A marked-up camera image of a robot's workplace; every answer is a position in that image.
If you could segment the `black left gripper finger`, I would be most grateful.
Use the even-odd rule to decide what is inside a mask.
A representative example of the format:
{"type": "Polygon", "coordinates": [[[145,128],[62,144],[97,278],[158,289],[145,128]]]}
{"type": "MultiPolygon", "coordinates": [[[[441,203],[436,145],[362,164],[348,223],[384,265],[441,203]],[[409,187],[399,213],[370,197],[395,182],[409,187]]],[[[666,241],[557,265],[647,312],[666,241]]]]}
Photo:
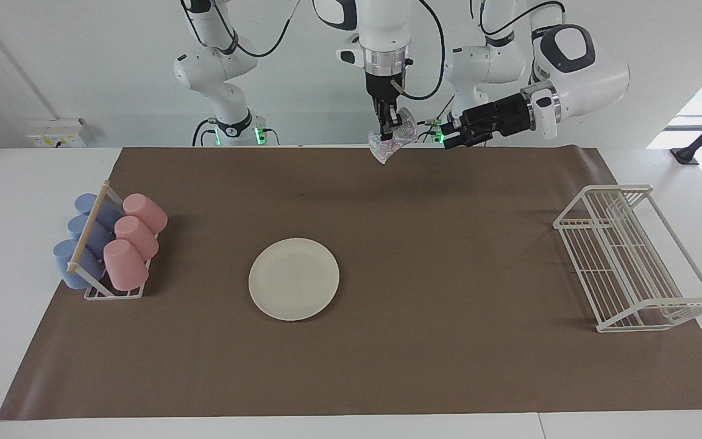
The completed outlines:
{"type": "Polygon", "coordinates": [[[441,128],[441,144],[443,148],[471,148],[479,144],[480,133],[475,129],[449,130],[441,128]]]}
{"type": "Polygon", "coordinates": [[[459,116],[454,116],[451,112],[445,122],[446,132],[463,132],[479,130],[479,112],[463,112],[459,116]]]}

